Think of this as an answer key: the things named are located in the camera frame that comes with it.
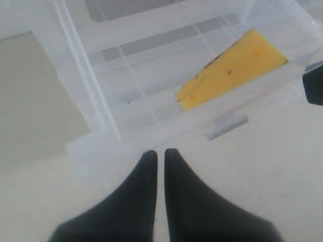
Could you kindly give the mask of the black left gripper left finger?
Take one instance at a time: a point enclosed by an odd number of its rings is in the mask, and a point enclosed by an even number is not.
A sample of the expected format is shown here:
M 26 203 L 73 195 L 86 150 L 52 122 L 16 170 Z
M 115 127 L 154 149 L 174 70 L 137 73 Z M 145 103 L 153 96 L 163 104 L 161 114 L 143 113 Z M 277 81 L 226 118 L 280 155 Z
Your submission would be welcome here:
M 145 152 L 114 192 L 59 225 L 49 241 L 153 241 L 157 169 L 157 153 Z

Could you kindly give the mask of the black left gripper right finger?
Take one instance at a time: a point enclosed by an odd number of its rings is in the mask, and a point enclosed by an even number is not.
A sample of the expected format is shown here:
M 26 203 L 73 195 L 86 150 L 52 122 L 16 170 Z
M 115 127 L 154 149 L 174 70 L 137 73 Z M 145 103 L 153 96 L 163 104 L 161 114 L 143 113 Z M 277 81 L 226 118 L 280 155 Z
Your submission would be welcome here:
M 165 151 L 164 187 L 170 241 L 283 241 L 270 222 L 213 191 L 177 149 Z

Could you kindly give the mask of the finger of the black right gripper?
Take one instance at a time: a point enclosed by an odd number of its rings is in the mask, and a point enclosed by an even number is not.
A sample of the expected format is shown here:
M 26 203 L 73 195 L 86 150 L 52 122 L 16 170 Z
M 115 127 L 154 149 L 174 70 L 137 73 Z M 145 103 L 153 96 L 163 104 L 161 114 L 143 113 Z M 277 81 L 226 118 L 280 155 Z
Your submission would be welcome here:
M 323 66 L 322 61 L 305 68 L 302 83 L 307 102 L 314 105 L 323 105 Z

